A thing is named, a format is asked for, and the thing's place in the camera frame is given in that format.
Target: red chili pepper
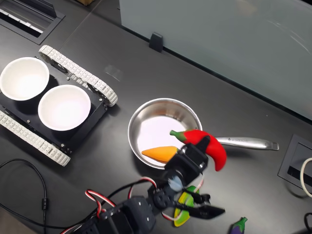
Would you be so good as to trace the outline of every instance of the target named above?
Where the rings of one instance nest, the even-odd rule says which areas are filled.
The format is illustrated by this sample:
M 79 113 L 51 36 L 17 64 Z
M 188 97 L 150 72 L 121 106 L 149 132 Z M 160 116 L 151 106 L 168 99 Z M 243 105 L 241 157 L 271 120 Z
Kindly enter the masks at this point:
M 220 171 L 226 163 L 226 152 L 220 142 L 211 134 L 201 130 L 188 130 L 185 132 L 171 131 L 170 135 L 175 136 L 184 144 L 198 144 L 205 136 L 210 136 L 210 142 L 206 149 L 206 154 L 213 158 L 215 170 Z

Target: black table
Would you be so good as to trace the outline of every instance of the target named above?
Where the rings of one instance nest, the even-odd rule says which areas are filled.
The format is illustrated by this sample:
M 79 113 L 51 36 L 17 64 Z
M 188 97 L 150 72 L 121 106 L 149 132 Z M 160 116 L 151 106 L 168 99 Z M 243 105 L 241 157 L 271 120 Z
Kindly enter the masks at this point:
M 47 223 L 67 226 L 84 218 L 95 208 L 95 203 L 84 195 L 88 188 L 108 195 L 141 176 L 158 175 L 158 170 L 147 167 L 132 153 L 128 123 L 143 103 L 154 98 L 175 98 L 191 106 L 203 129 L 216 137 L 269 139 L 278 142 L 280 150 L 227 147 L 226 167 L 217 173 L 210 160 L 201 189 L 210 193 L 211 202 L 224 207 L 226 213 L 210 221 L 193 218 L 179 229 L 158 217 L 153 233 L 225 234 L 230 224 L 245 216 L 249 219 L 247 234 L 303 234 L 303 215 L 312 211 L 312 199 L 295 197 L 289 190 L 298 195 L 303 191 L 277 174 L 292 134 L 312 141 L 312 126 L 168 53 L 153 51 L 145 41 L 105 20 L 104 0 L 95 3 L 90 13 L 72 1 L 55 1 L 56 7 L 65 6 L 62 13 L 66 17 L 43 44 L 59 49 L 108 83 L 119 97 L 117 105 L 109 109 L 65 168 L 0 127 L 0 162 L 24 158 L 46 180 L 51 202 Z M 0 70 L 13 59 L 38 55 L 39 48 L 0 27 Z M 107 66 L 120 70 L 118 80 L 105 73 Z M 138 186 L 134 194 L 146 195 L 147 187 Z M 29 168 L 15 164 L 1 170 L 0 188 L 1 203 L 41 222 L 42 188 Z M 126 192 L 114 197 L 114 201 L 125 198 Z M 43 232 L 42 228 L 25 224 Z

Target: white cord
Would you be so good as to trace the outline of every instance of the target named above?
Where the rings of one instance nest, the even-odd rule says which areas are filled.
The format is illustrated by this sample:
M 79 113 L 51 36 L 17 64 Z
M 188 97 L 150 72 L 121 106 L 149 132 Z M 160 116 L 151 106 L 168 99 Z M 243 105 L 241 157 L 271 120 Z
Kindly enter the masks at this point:
M 144 177 L 141 177 L 140 180 L 147 180 L 147 181 L 151 182 L 154 185 L 154 187 L 157 189 L 157 184 L 153 179 L 144 176 Z M 133 186 L 129 190 L 128 199 L 130 199 L 132 197 L 132 191 L 133 191 Z
M 79 226 L 79 224 L 77 224 L 77 225 L 75 225 L 75 226 L 73 226 L 73 227 L 71 227 L 71 228 L 68 228 L 68 229 L 66 229 L 65 231 L 63 231 L 61 234 L 65 234 L 65 233 L 67 233 L 68 231 L 70 231 L 70 230 L 72 230 L 72 229 L 74 229 L 75 227 L 78 227 L 78 226 Z
M 108 198 L 102 196 L 101 194 L 98 194 L 97 192 L 93 192 L 93 191 L 90 191 L 88 190 L 87 191 L 88 193 L 92 194 L 92 195 L 95 195 L 95 196 L 98 196 L 99 198 L 103 199 L 104 201 L 106 201 L 108 204 L 110 204 L 112 207 L 115 207 L 114 203 L 111 202 L 111 200 L 109 200 Z
M 304 169 L 306 168 L 307 163 L 310 162 L 310 161 L 312 161 L 312 157 L 310 157 L 310 158 L 308 158 L 307 160 L 305 160 L 304 163 L 302 164 L 301 172 L 300 172 L 300 182 L 301 182 L 301 186 L 302 186 L 303 191 L 304 191 L 309 197 L 312 197 L 312 194 L 309 193 L 309 191 L 307 190 L 306 185 L 304 184 L 304 181 L 303 181 Z
M 179 218 L 182 216 L 182 212 L 180 211 L 180 214 L 176 218 L 172 218 L 169 215 L 165 214 L 164 212 L 161 212 L 162 216 L 164 216 L 166 219 L 171 220 L 171 221 L 177 221 Z
M 200 183 L 198 184 L 198 186 L 195 188 L 194 193 L 196 193 L 196 192 L 201 188 L 201 186 L 203 186 L 203 184 L 204 184 L 204 179 L 205 179 L 205 175 L 204 175 L 204 174 L 201 174 L 201 181 L 200 181 Z

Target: white track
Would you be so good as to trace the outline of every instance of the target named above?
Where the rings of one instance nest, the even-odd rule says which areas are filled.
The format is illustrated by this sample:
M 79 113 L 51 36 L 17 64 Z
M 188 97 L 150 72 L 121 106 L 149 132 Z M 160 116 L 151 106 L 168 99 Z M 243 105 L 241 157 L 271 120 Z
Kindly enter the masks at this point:
M 57 162 L 59 165 L 62 165 L 64 167 L 68 164 L 70 160 L 69 156 L 67 156 L 55 146 L 13 120 L 2 111 L 0 111 L 0 124 L 6 129 L 10 130 L 15 135 L 17 135 L 19 138 L 26 141 L 28 144 L 34 146 L 37 150 L 51 158 L 53 161 Z
M 42 46 L 39 53 L 47 63 L 52 64 L 54 61 L 66 68 L 68 71 L 66 75 L 81 84 L 83 87 L 89 89 L 87 84 L 94 86 L 104 96 L 106 105 L 112 107 L 118 101 L 116 93 L 104 81 L 86 71 L 51 46 Z

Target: white paper bowl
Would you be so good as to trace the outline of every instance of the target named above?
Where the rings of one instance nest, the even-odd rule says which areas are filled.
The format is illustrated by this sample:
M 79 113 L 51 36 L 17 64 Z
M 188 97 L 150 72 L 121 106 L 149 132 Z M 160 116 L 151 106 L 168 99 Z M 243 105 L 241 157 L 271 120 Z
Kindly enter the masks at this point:
M 42 93 L 49 82 L 49 69 L 37 58 L 10 62 L 0 75 L 0 90 L 8 98 L 25 101 Z
M 38 115 L 48 128 L 67 131 L 81 125 L 90 109 L 91 101 L 84 90 L 74 85 L 60 85 L 42 97 Z

